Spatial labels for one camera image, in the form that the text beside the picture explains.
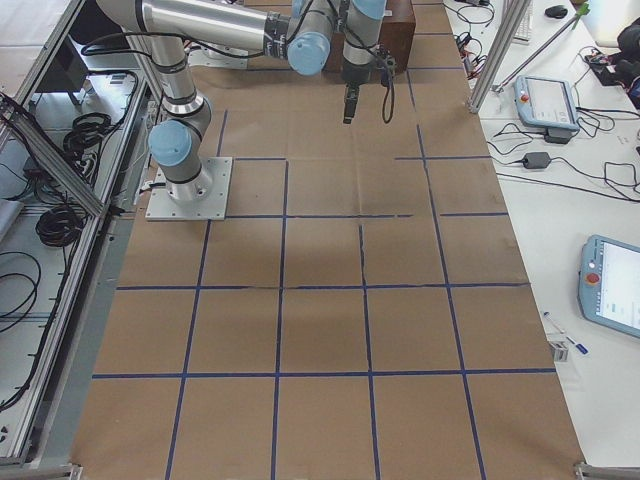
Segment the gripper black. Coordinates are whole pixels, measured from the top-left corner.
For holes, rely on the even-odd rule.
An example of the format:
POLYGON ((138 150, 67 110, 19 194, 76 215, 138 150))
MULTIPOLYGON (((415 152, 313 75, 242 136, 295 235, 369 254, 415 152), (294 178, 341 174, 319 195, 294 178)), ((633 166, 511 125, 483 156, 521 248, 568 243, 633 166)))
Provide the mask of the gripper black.
POLYGON ((342 79, 345 86, 343 123, 351 124, 359 100, 359 87, 379 72, 380 84, 389 86, 395 76, 395 58, 383 45, 358 47, 346 43, 343 47, 342 79))

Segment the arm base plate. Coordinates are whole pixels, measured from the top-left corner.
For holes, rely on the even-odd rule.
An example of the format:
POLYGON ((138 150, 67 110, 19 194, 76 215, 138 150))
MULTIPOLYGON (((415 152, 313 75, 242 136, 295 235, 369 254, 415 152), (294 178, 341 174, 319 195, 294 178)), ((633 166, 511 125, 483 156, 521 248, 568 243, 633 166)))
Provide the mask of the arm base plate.
POLYGON ((222 221, 226 217, 233 159, 209 157, 191 182, 172 183, 158 170, 145 217, 149 221, 222 221))

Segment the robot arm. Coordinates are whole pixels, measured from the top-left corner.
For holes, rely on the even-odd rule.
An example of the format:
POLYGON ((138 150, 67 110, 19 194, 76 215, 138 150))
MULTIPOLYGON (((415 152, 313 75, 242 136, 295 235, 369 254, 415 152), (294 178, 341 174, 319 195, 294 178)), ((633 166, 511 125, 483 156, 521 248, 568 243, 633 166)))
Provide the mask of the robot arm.
POLYGON ((168 114, 152 129, 148 145, 164 175, 165 196, 175 205, 212 197, 215 182, 211 163, 199 156, 212 107, 193 81, 186 41, 284 60, 298 74, 312 76, 325 66, 332 37, 340 32, 344 123, 354 119, 359 90, 375 70, 386 88, 382 119, 393 118, 395 62, 379 42, 383 1, 295 1, 289 15, 223 1, 101 1, 98 6, 126 34, 147 39, 140 54, 151 63, 168 114))

